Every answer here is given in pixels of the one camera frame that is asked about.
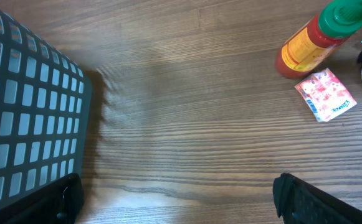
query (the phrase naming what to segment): plastic bottle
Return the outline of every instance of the plastic bottle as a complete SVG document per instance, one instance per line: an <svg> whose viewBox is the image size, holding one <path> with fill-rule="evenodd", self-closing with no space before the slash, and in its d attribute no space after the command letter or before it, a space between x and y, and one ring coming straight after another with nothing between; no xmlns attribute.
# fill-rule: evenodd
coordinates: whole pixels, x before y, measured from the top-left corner
<svg viewBox="0 0 362 224"><path fill-rule="evenodd" d="M286 78L302 78L362 27L362 0L334 0L294 34L275 62Z"/></svg>

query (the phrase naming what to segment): black plastic crate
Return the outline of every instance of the black plastic crate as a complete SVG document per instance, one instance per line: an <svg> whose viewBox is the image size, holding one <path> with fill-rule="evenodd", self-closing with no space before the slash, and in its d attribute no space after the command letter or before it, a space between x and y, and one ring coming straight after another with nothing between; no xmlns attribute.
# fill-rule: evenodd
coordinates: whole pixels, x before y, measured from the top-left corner
<svg viewBox="0 0 362 224"><path fill-rule="evenodd" d="M91 93L75 62L0 10L0 209L81 173Z"/></svg>

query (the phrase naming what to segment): condiment packet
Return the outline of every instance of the condiment packet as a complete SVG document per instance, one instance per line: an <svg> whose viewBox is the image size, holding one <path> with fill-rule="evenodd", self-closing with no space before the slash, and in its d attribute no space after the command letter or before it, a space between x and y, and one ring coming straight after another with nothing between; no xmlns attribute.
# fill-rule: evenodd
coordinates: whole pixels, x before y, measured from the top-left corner
<svg viewBox="0 0 362 224"><path fill-rule="evenodd" d="M295 86L318 122L327 122L356 105L345 86L329 68L311 74Z"/></svg>

